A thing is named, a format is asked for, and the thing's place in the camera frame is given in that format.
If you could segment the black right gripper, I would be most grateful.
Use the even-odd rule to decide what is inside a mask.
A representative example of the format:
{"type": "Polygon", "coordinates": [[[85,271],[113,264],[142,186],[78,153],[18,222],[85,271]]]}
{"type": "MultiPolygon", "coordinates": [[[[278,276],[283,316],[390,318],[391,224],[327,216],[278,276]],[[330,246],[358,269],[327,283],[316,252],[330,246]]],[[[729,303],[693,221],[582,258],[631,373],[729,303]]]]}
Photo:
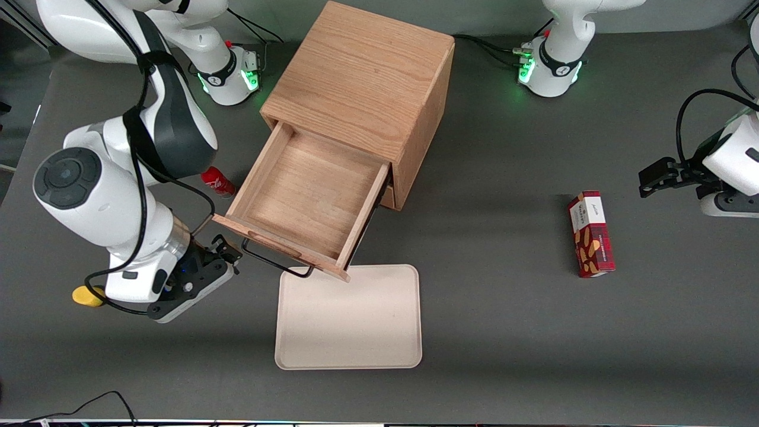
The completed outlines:
{"type": "Polygon", "coordinates": [[[206,248],[190,236],[185,253],[185,279],[219,279],[224,275],[225,278],[233,278],[240,273],[236,265],[231,264],[238,263],[243,257],[238,246],[219,234],[212,240],[211,248],[206,248]]]}

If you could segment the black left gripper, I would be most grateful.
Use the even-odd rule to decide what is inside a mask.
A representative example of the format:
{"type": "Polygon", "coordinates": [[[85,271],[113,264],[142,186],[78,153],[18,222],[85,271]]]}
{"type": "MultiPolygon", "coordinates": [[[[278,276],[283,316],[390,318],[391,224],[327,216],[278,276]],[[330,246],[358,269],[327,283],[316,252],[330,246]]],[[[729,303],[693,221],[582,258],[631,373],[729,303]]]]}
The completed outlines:
{"type": "Polygon", "coordinates": [[[641,198],[651,196],[654,192],[676,185],[680,187],[697,186],[696,195],[703,200],[708,195],[724,192],[726,184],[713,167],[716,151],[724,146],[729,135],[711,135],[702,142],[694,154],[694,168],[680,167],[672,157],[662,157],[638,173],[638,192],[641,198]]]}

